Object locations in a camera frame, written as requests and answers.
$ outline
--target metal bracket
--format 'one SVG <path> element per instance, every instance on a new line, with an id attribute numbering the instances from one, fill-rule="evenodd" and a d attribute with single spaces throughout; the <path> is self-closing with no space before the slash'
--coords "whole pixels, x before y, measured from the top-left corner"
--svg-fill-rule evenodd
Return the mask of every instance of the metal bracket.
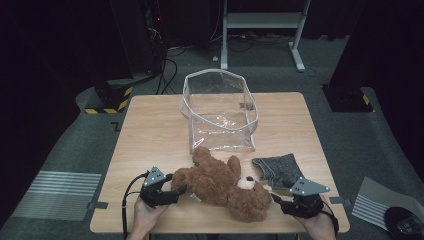
<path id="1" fill-rule="evenodd" d="M 165 179 L 166 176 L 159 170 L 159 168 L 153 166 L 152 170 L 149 172 L 149 175 L 147 175 L 146 179 L 144 180 L 143 185 L 144 187 L 148 187 Z"/>
<path id="2" fill-rule="evenodd" d="M 310 196 L 323 192 L 329 192 L 330 188 L 306 178 L 300 177 L 299 180 L 290 188 L 290 192 L 300 196 Z"/>

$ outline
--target hand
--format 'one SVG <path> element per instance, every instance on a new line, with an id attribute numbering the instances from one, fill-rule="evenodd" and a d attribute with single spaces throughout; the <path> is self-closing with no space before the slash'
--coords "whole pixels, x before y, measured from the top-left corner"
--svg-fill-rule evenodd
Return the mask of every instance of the hand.
<path id="1" fill-rule="evenodd" d="M 327 203 L 324 196 L 320 196 L 322 201 Z M 323 211 L 326 211 L 331 214 L 331 210 L 324 204 Z M 312 218 L 300 218 L 294 217 L 297 221 L 299 221 L 309 235 L 314 240 L 332 240 L 336 239 L 336 234 L 334 233 L 334 226 L 331 222 L 331 219 L 325 215 L 324 213 L 319 213 L 317 216 Z"/>
<path id="2" fill-rule="evenodd" d="M 127 240 L 142 240 L 156 225 L 159 217 L 168 209 L 169 205 L 149 207 L 140 197 L 134 204 L 134 223 Z"/>

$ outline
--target metal stand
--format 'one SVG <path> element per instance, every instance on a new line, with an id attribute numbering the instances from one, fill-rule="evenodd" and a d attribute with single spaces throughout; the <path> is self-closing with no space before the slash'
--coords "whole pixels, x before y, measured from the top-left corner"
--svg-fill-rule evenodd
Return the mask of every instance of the metal stand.
<path id="1" fill-rule="evenodd" d="M 305 71 L 297 47 L 302 36 L 303 26 L 311 0 L 306 0 L 303 11 L 299 13 L 228 13 L 227 0 L 224 0 L 223 31 L 221 48 L 221 69 L 228 69 L 227 30 L 229 28 L 296 28 L 294 42 L 289 42 L 296 68 Z"/>

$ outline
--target clear plastic bag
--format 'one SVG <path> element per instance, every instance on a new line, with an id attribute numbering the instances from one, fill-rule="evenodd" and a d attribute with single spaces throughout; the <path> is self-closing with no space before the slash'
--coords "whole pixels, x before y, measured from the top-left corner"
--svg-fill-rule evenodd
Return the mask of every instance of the clear plastic bag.
<path id="1" fill-rule="evenodd" d="M 255 150 L 258 112 L 243 77 L 220 69 L 187 75 L 180 111 L 188 119 L 190 152 Z"/>

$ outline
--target plush toy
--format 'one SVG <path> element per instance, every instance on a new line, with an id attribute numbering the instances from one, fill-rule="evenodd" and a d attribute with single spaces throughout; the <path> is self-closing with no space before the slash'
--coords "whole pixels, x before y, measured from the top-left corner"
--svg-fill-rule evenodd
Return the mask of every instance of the plush toy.
<path id="1" fill-rule="evenodd" d="M 244 222 L 265 220 L 271 203 L 270 193 L 252 177 L 241 178 L 240 160 L 231 156 L 227 164 L 212 157 L 209 149 L 193 150 L 194 167 L 178 169 L 171 182 L 172 190 L 186 185 L 202 202 L 227 207 Z"/>

